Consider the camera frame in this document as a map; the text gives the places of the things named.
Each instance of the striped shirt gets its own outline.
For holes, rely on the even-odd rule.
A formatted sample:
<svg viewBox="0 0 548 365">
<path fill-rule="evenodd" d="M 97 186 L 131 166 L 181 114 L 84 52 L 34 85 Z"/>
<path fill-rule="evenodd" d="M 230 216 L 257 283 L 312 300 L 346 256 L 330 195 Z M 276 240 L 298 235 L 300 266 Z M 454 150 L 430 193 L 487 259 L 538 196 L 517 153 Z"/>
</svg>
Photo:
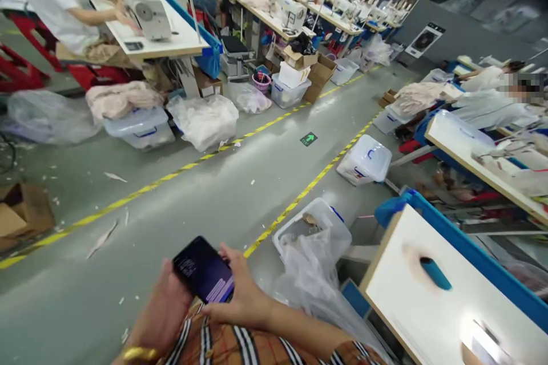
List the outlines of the striped shirt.
<svg viewBox="0 0 548 365">
<path fill-rule="evenodd" d="M 194 306 L 164 365 L 328 365 L 321 359 L 267 332 L 210 323 Z M 329 365 L 385 365 L 380 356 L 360 342 L 338 346 Z"/>
</svg>

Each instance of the smartphone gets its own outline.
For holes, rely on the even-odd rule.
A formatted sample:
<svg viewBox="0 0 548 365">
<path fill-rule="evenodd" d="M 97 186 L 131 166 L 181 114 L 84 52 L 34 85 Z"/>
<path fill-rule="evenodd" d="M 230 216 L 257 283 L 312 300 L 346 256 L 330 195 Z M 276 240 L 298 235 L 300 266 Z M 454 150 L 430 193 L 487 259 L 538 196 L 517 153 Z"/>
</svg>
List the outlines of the smartphone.
<svg viewBox="0 0 548 365">
<path fill-rule="evenodd" d="M 226 302 L 234 291 L 232 270 L 204 239 L 196 237 L 173 259 L 179 279 L 204 303 Z"/>
</svg>

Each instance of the gray floor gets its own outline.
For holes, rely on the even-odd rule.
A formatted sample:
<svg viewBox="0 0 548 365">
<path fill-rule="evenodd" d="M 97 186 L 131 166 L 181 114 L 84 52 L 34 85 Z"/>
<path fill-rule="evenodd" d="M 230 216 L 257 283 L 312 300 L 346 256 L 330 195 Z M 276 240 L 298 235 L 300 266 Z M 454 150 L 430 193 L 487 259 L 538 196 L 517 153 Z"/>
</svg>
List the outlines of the gray floor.
<svg viewBox="0 0 548 365">
<path fill-rule="evenodd" d="M 398 65 L 366 74 L 247 138 L 241 148 L 220 153 L 130 202 L 127 227 L 122 207 L 0 271 L 0 362 L 108 363 L 145 303 L 162 258 L 173 257 L 196 235 L 212 244 L 225 241 L 246 249 L 376 115 L 378 97 L 411 77 Z M 333 87 L 329 83 L 324 91 Z M 242 115 L 237 135 L 284 112 L 274 105 L 262 115 Z M 299 140 L 310 131 L 318 141 L 307 148 Z M 393 137 L 373 126 L 368 133 L 390 148 L 396 146 Z M 19 153 L 18 171 L 8 178 L 39 184 L 50 198 L 57 197 L 55 216 L 65 225 L 203 155 L 181 140 L 138 152 L 104 133 L 73 147 L 40 146 Z M 108 180 L 103 172 L 116 173 L 128 183 Z M 390 195 L 381 185 L 354 188 L 332 169 L 288 218 L 323 197 L 350 226 L 357 215 L 371 214 Z M 116 218 L 119 228 L 86 260 Z M 354 233 L 357 243 L 368 235 Z M 261 287 L 272 292 L 283 266 L 270 240 L 251 255 L 250 263 Z"/>
</svg>

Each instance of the yellow floor line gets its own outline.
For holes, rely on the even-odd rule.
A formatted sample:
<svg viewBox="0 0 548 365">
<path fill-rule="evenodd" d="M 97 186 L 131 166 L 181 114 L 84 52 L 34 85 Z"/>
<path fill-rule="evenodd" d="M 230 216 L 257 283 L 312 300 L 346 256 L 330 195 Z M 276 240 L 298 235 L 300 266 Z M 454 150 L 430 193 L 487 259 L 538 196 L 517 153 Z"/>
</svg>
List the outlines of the yellow floor line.
<svg viewBox="0 0 548 365">
<path fill-rule="evenodd" d="M 268 227 L 268 229 L 262 233 L 255 242 L 244 252 L 244 256 L 248 258 L 263 242 L 266 240 L 275 230 L 278 225 L 284 221 L 284 219 L 287 217 L 287 215 L 297 206 L 298 203 L 301 202 L 301 200 L 308 195 L 310 191 L 320 182 L 320 180 L 325 177 L 325 175 L 329 172 L 331 168 L 346 154 L 346 152 L 351 149 L 351 147 L 354 145 L 354 143 L 367 131 L 369 127 L 371 127 L 371 124 L 373 124 L 373 121 L 375 118 L 377 118 L 378 114 L 367 123 L 367 125 L 358 133 L 356 137 L 331 161 L 327 167 L 325 167 L 321 173 L 319 173 L 316 178 L 308 184 L 308 186 L 304 189 L 303 192 L 301 192 L 297 198 L 294 199 L 294 201 L 280 214 L 280 216 Z"/>
<path fill-rule="evenodd" d="M 349 82 L 343 84 L 342 86 L 337 86 L 329 91 L 326 91 L 325 93 L 323 93 L 322 95 L 320 95 L 320 98 L 323 98 L 323 97 L 326 97 L 328 95 L 330 95 L 331 93 L 337 91 L 337 90 L 340 90 L 341 87 L 343 86 L 346 86 L 347 84 L 350 84 L 350 83 L 353 83 L 355 82 L 356 80 L 358 79 L 361 79 L 362 77 L 364 76 L 364 74 L 361 74 L 359 75 L 358 77 L 350 80 Z M 112 204 L 110 204 L 109 206 L 107 206 L 106 208 L 103 208 L 102 210 L 100 211 L 97 211 L 95 214 L 92 214 L 90 216 L 87 216 L 83 219 L 81 219 L 80 221 L 68 226 L 63 232 L 60 232 L 60 233 L 56 233 L 56 234 L 52 234 L 50 236 L 48 236 L 47 238 L 44 238 L 43 240 L 39 241 L 39 242 L 36 242 L 35 244 L 32 244 L 30 246 L 28 246 L 27 248 L 23 249 L 22 251 L 20 252 L 17 252 L 17 253 L 13 253 L 11 256 L 9 256 L 8 258 L 4 259 L 3 261 L 0 261 L 0 270 L 2 269 L 6 269 L 12 265 L 14 265 L 15 263 L 19 262 L 19 261 L 22 261 L 23 259 L 25 259 L 27 256 L 29 256 L 30 254 L 32 254 L 33 252 L 39 250 L 40 248 L 43 248 L 45 246 L 48 246 L 48 245 L 51 245 L 51 244 L 54 244 L 56 243 L 57 241 L 61 240 L 62 238 L 66 237 L 68 234 L 76 231 L 78 228 L 81 228 L 85 225 L 88 225 L 96 220 L 98 220 L 99 218 L 103 217 L 104 215 L 108 214 L 109 212 L 111 211 L 114 211 L 116 209 L 119 209 L 123 206 L 125 206 L 128 202 L 130 201 L 133 201 L 134 199 L 140 197 L 141 195 L 149 192 L 149 191 L 152 191 L 153 189 L 159 187 L 160 185 L 162 185 L 163 183 L 167 182 L 167 181 L 170 181 L 172 179 L 174 179 L 175 177 L 181 175 L 183 172 L 187 171 L 187 170 L 190 170 L 194 167 L 196 167 L 198 164 L 201 164 L 203 163 L 204 161 L 207 161 L 213 157 L 215 157 L 217 154 L 219 154 L 220 152 L 222 151 L 226 151 L 228 150 L 229 148 L 233 147 L 236 143 L 241 143 L 243 140 L 249 138 L 249 137 L 252 137 L 254 135 L 256 135 L 257 133 L 267 129 L 268 127 L 282 121 L 283 119 L 285 119 L 286 117 L 289 117 L 290 115 L 296 113 L 297 111 L 303 109 L 304 107 L 306 106 L 309 106 L 311 105 L 310 103 L 306 102 L 305 104 L 301 104 L 300 106 L 294 108 L 293 110 L 291 111 L 288 111 L 287 113 L 279 116 L 277 119 L 275 119 L 274 121 L 270 121 L 269 123 L 267 124 L 264 124 L 262 125 L 261 127 L 257 128 L 256 130 L 252 131 L 252 132 L 249 132 L 247 134 L 245 134 L 243 137 L 239 138 L 239 139 L 236 139 L 230 143 L 228 143 L 227 145 L 224 145 L 223 147 L 221 147 L 218 151 L 212 153 L 212 154 L 207 154 L 207 155 L 204 155 L 203 157 L 201 157 L 198 161 L 196 161 L 195 163 L 190 163 L 190 164 L 187 164 L 181 168 L 179 168 L 177 171 L 171 173 L 171 174 L 168 174 L 166 175 L 165 177 L 162 177 L 160 178 L 159 180 L 156 180 L 155 182 L 153 182 L 152 184 L 149 184 L 143 188 L 141 188 L 140 190 L 134 192 L 133 194 L 130 194 L 128 195 L 127 197 L 121 199 L 121 200 L 118 200 Z"/>
</svg>

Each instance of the cardboard box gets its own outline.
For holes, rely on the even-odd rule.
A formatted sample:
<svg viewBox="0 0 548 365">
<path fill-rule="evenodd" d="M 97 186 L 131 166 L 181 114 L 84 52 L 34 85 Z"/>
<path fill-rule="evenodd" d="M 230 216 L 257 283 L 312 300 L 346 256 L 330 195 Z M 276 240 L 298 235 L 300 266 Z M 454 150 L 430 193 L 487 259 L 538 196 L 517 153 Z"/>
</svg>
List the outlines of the cardboard box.
<svg viewBox="0 0 548 365">
<path fill-rule="evenodd" d="M 329 60 L 326 56 L 320 54 L 318 62 L 312 66 L 312 71 L 308 76 L 312 85 L 308 87 L 303 98 L 312 104 L 316 102 L 336 68 L 337 64 L 334 61 Z"/>
<path fill-rule="evenodd" d="M 396 91 L 394 90 L 388 90 L 386 93 L 384 93 L 384 96 L 382 96 L 381 99 L 378 101 L 378 105 L 380 105 L 382 108 L 389 106 L 393 102 L 396 101 Z"/>
<path fill-rule="evenodd" d="M 220 79 L 212 79 L 199 67 L 192 66 L 192 68 L 194 69 L 194 77 L 196 78 L 196 84 L 202 98 L 214 94 L 223 95 L 223 82 Z"/>
<path fill-rule="evenodd" d="M 318 62 L 318 52 L 313 55 L 304 56 L 300 53 L 296 53 L 291 49 L 291 46 L 287 46 L 284 49 L 285 62 L 288 63 L 295 70 L 302 70 L 303 68 L 310 67 Z"/>
<path fill-rule="evenodd" d="M 27 184 L 0 186 L 0 248 L 15 246 L 55 226 L 47 195 Z"/>
</svg>

